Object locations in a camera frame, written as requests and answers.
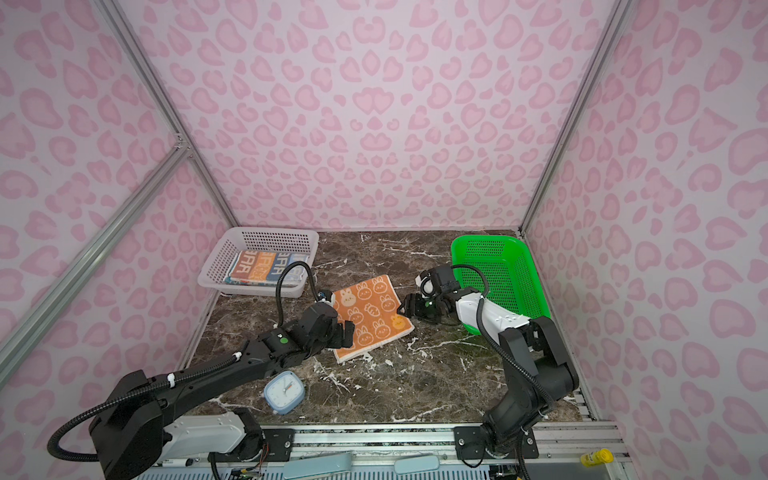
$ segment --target marble surface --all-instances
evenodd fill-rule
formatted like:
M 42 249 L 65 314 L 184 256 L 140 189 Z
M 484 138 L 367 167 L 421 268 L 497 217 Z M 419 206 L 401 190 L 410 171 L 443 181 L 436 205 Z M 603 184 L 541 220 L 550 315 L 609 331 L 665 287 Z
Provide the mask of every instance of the marble surface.
M 511 231 L 403 231 L 321 233 L 313 269 L 318 288 L 338 290 L 388 274 L 400 300 L 415 292 L 423 270 L 451 261 L 451 242 L 467 233 L 512 235 Z M 311 295 L 283 299 L 286 319 L 296 318 Z M 247 338 L 276 323 L 273 297 L 222 296 L 192 363 L 234 351 Z M 222 413 L 246 406 L 259 422 L 383 423 L 480 422 L 483 412 L 506 392 L 498 355 L 479 336 L 460 326 L 415 321 L 401 339 L 341 365 L 329 350 L 292 369 L 304 382 L 306 398 L 288 415 L 273 414 L 263 397 L 268 380 L 251 382 L 191 413 Z M 577 422 L 578 409 L 561 400 L 550 421 Z

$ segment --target cartoon bunny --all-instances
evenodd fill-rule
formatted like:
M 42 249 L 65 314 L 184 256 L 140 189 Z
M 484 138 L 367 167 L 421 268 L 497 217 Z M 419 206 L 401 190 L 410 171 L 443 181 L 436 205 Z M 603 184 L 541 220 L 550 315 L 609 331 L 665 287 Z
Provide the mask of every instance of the cartoon bunny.
M 368 287 L 368 282 L 362 282 L 357 286 L 357 298 L 361 300 L 368 300 L 373 295 L 371 289 Z
M 370 316 L 381 316 L 382 311 L 376 305 L 369 303 L 364 309 Z
M 386 291 L 386 281 L 383 276 L 378 276 L 373 281 L 373 291 L 376 293 L 384 293 Z
M 352 307 L 347 311 L 347 315 L 349 315 L 349 321 L 354 323 L 355 325 L 359 325 L 362 320 L 365 318 L 365 316 L 362 314 L 359 308 L 356 306 Z
M 394 312 L 397 308 L 397 303 L 392 299 L 391 295 L 382 296 L 382 308 L 386 312 Z
M 384 320 L 376 320 L 373 323 L 373 328 L 376 329 L 374 331 L 376 332 L 376 336 L 380 339 L 385 339 L 392 332 L 392 330 L 389 329 L 389 326 L 384 323 Z
M 365 325 L 356 329 L 355 335 L 357 335 L 356 346 L 366 346 L 373 342 L 373 335 L 368 331 L 368 327 Z
M 402 330 L 406 327 L 406 318 L 400 315 L 392 315 L 389 317 L 392 323 L 392 327 L 396 330 Z
M 345 288 L 341 291 L 341 304 L 344 306 L 352 306 L 357 301 L 357 298 L 352 293 L 351 288 Z

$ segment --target black mounting plate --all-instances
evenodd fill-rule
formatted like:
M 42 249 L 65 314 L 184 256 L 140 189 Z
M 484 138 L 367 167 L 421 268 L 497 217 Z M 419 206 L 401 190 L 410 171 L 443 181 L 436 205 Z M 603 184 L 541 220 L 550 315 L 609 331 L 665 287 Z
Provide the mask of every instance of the black mounting plate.
M 488 453 L 484 452 L 485 441 L 487 438 L 480 426 L 454 427 L 453 439 L 457 457 L 468 461 L 476 461 L 480 458 L 485 458 L 485 460 L 490 462 L 493 461 L 493 458 L 491 458 Z M 514 457 L 515 452 L 513 449 L 513 451 L 509 452 L 504 458 Z M 525 442 L 523 443 L 523 458 L 538 458 L 538 447 L 532 430 L 525 436 Z
M 264 438 L 269 447 L 265 462 L 288 462 L 293 450 L 293 429 L 264 429 Z

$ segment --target alarm clock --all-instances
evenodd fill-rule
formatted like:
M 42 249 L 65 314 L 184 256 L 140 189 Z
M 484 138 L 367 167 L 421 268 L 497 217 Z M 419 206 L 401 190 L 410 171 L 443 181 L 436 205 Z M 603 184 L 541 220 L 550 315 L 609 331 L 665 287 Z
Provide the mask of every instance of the alarm clock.
M 304 400 L 304 384 L 293 372 L 282 372 L 264 387 L 264 398 L 279 415 L 286 415 Z

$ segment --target yellow bottle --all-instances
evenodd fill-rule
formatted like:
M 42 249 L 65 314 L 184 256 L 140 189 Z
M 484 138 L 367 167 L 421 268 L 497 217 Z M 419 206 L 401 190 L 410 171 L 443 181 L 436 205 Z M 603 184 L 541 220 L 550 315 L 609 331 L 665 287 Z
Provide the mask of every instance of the yellow bottle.
M 585 467 L 594 467 L 595 465 L 611 463 L 612 461 L 614 461 L 614 454 L 608 449 L 585 453 L 581 456 L 581 464 Z

